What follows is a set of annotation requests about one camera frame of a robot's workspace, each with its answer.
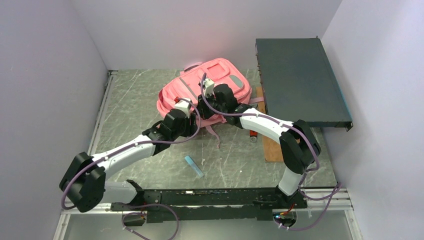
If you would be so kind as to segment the pink student backpack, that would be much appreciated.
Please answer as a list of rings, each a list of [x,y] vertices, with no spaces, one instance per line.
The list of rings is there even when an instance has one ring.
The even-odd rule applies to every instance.
[[[160,90],[156,102],[160,115],[164,117],[174,107],[177,97],[191,99],[196,104],[201,94],[199,83],[204,73],[215,86],[227,84],[239,103],[250,105],[264,100],[263,97],[251,98],[252,87],[246,77],[229,60],[216,58],[186,68]]]

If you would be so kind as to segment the light blue eraser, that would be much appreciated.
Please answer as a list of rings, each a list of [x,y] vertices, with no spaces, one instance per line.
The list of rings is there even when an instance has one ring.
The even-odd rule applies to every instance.
[[[187,155],[184,157],[184,159],[187,162],[187,164],[195,171],[195,173],[197,174],[199,178],[204,177],[204,173],[190,156]]]

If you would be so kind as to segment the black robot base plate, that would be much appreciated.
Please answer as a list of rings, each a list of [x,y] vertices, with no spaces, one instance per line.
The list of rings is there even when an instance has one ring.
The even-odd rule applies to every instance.
[[[113,202],[111,211],[146,213],[147,223],[165,221],[256,219],[271,221],[278,210],[306,209],[306,199],[296,193],[283,196],[276,187],[147,189],[129,206]]]

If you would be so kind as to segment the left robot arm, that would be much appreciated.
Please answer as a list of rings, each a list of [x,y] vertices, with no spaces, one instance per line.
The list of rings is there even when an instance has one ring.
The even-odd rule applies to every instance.
[[[106,152],[88,155],[78,153],[59,183],[62,209],[88,212],[100,203],[123,202],[137,210],[144,203],[142,188],[132,180],[107,185],[108,179],[137,161],[153,157],[171,145],[185,143],[200,131],[199,110],[185,113],[173,108],[164,119],[146,129],[135,139]]]

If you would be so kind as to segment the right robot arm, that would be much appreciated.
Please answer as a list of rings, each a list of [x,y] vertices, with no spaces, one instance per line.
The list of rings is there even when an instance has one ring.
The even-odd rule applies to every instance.
[[[289,207],[321,152],[308,124],[303,120],[280,120],[239,103],[227,84],[201,82],[199,87],[197,107],[202,118],[218,115],[229,125],[257,132],[279,144],[285,170],[276,187],[275,200],[280,207]]]

